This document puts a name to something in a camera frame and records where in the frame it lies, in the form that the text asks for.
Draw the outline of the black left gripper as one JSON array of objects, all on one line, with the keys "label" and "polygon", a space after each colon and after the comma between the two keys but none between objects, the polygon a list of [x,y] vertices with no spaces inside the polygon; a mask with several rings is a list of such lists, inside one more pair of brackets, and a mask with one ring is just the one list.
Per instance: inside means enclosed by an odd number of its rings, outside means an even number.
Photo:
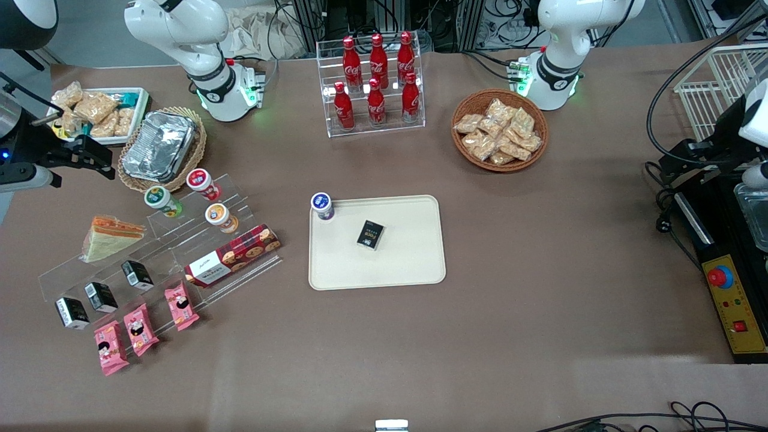
[{"label": "black left gripper", "polygon": [[748,163],[758,156],[757,145],[739,135],[745,118],[746,97],[741,96],[727,107],[714,126],[710,140],[697,142],[694,139],[682,140],[683,154],[689,158],[710,158],[700,161],[683,161],[674,157],[661,157],[660,170],[662,181],[676,181],[683,175],[697,170],[719,170],[718,165],[738,166]]}]

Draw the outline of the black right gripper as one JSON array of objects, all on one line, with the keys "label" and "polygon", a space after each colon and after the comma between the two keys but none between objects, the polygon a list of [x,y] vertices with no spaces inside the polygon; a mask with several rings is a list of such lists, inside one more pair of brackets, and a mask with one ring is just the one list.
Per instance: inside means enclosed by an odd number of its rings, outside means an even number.
[{"label": "black right gripper", "polygon": [[[117,172],[112,167],[112,150],[91,141],[90,137],[81,134],[69,142],[61,140],[48,128],[33,128],[26,132],[24,138],[24,159],[47,169],[66,166],[93,170],[107,180],[115,180]],[[83,153],[88,142],[89,156]]]}]

